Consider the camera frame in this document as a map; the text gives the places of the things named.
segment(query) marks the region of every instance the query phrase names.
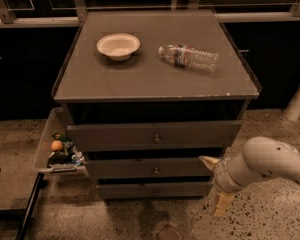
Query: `plastic water bottle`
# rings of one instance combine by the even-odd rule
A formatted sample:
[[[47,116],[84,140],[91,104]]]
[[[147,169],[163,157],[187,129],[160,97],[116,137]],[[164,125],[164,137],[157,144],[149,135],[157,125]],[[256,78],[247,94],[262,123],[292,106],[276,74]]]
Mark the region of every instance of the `plastic water bottle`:
[[[164,55],[174,66],[188,66],[206,72],[215,71],[219,58],[218,53],[196,50],[183,44],[161,46],[159,55]]]

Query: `orange object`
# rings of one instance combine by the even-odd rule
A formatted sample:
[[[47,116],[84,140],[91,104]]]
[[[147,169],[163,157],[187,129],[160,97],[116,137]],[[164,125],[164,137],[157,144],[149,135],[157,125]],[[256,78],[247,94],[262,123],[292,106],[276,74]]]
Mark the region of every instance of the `orange object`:
[[[51,143],[51,149],[52,151],[60,151],[63,150],[63,143],[60,140],[54,140]]]

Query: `bottle label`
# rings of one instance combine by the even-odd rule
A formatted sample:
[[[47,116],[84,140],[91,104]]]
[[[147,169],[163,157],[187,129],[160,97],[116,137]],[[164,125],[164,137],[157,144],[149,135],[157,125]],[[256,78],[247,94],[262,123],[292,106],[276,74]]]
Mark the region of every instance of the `bottle label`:
[[[189,49],[189,47],[187,45],[184,45],[184,44],[177,45],[176,51],[174,54],[175,66],[178,66],[178,67],[185,66],[184,65],[185,57],[186,57],[188,49]]]

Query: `cabinet top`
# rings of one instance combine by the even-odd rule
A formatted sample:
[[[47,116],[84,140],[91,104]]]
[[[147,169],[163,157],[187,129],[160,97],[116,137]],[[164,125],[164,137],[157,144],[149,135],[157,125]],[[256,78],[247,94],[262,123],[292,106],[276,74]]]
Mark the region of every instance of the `cabinet top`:
[[[111,61],[96,43],[113,33],[141,41],[126,61]],[[219,53],[214,73],[166,63],[158,48],[188,44]],[[247,99],[258,89],[210,10],[90,12],[55,94],[70,102]]]

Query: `gray cabinet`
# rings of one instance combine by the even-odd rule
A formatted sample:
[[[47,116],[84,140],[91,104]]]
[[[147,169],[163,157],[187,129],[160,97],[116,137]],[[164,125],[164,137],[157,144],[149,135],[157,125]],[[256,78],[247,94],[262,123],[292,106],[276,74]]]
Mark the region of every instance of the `gray cabinet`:
[[[102,36],[132,33],[126,61],[95,51]],[[207,74],[165,63],[158,48],[187,43],[219,52]],[[222,156],[259,86],[209,10],[88,13],[54,99],[103,199],[204,196],[211,172],[200,155]]]

